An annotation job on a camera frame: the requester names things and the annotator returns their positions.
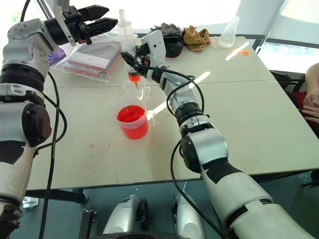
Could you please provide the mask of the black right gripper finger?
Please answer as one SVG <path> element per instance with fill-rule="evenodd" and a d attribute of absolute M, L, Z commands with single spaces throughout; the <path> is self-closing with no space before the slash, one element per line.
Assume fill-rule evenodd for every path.
<path fill-rule="evenodd" d="M 142 67 L 139 67 L 135 63 L 134 56 L 127 51 L 121 51 L 121 56 L 123 60 L 128 65 L 129 73 L 133 73 L 135 75 L 144 75 L 145 71 Z"/>

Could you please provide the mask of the person's bare hand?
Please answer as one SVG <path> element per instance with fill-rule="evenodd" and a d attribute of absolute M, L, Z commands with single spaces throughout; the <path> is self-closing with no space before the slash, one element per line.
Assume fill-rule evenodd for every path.
<path fill-rule="evenodd" d="M 309 88 L 307 89 L 307 94 L 305 96 L 305 99 L 303 101 L 304 106 L 308 107 L 319 107 L 319 88 L 314 87 L 314 88 Z"/>
<path fill-rule="evenodd" d="M 302 113 L 305 115 L 304 118 L 308 121 L 319 124 L 319 109 L 311 106 L 304 106 Z"/>

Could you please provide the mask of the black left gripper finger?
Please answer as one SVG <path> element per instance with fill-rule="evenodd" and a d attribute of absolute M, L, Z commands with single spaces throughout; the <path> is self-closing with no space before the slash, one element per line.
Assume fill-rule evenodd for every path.
<path fill-rule="evenodd" d="M 106 17 L 96 20 L 95 22 L 87 25 L 88 36 L 94 37 L 109 32 L 117 25 L 117 23 L 118 20 L 115 18 Z"/>
<path fill-rule="evenodd" d="M 81 15 L 78 22 L 109 20 L 106 17 L 103 18 L 108 11 L 109 8 L 101 5 L 91 5 L 78 9 L 78 13 Z"/>

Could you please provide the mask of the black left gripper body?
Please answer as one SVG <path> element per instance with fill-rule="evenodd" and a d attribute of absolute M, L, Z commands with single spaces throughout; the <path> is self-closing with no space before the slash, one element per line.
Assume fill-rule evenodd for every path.
<path fill-rule="evenodd" d="M 68 10 L 63 11 L 63 16 L 65 17 L 64 23 L 69 30 L 69 33 L 66 34 L 66 38 L 69 42 L 73 40 L 79 44 L 92 43 L 89 37 L 88 26 L 85 23 L 91 19 L 91 10 L 91 6 L 77 9 L 72 5 Z"/>

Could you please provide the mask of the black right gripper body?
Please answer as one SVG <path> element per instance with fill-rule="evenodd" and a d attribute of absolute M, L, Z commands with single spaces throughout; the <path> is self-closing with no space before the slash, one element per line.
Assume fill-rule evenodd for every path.
<path fill-rule="evenodd" d="M 136 46 L 136 54 L 141 59 L 143 65 L 150 66 L 150 49 L 147 43 Z"/>

